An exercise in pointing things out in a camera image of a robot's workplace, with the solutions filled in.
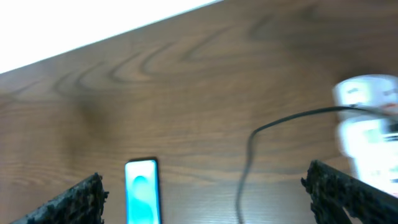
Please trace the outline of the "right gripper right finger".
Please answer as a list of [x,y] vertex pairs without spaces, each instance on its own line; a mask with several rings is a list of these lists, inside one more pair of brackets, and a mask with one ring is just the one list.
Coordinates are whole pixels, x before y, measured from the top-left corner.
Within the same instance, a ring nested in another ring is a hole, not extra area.
[[397,197],[314,160],[302,185],[317,224],[397,224]]

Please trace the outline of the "blue Galaxy smartphone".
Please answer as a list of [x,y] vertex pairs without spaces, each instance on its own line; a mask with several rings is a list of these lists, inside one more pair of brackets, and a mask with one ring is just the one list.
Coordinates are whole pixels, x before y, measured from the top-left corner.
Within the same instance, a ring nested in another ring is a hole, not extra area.
[[127,224],[162,224],[159,163],[156,157],[124,165]]

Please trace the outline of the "white power strip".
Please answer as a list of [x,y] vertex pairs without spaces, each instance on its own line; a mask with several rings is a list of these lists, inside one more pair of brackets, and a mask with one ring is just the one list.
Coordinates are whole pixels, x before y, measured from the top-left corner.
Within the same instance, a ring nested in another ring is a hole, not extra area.
[[[371,107],[397,116],[397,77],[368,74],[352,77],[333,89],[335,105]],[[397,196],[397,122],[360,111],[342,111],[336,135],[354,176]]]

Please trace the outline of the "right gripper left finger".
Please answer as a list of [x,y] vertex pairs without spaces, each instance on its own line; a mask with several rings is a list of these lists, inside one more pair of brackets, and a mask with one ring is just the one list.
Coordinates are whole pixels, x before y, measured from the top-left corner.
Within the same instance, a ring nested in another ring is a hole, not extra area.
[[11,224],[104,224],[102,179],[94,173]]

